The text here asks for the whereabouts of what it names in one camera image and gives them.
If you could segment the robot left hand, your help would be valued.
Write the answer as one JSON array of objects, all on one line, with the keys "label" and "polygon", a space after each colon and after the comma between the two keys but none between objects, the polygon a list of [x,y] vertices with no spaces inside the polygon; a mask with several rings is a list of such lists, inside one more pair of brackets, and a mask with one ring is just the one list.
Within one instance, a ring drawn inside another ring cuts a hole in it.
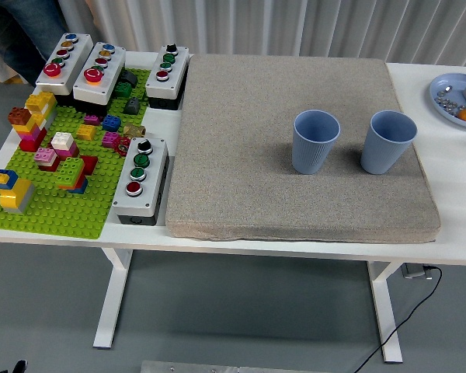
[{"label": "robot left hand", "polygon": [[0,371],[0,373],[25,373],[28,366],[27,360],[18,360],[11,371],[8,369]]}]

